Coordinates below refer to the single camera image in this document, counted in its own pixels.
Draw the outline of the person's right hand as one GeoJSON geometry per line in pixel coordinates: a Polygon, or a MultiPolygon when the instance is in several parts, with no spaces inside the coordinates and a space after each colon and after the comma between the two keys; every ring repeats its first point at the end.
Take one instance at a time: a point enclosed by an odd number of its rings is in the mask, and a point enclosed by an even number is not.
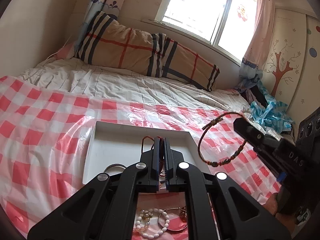
{"type": "Polygon", "coordinates": [[[278,210],[277,193],[273,193],[263,205],[263,207],[273,216],[276,215],[278,210]]]}

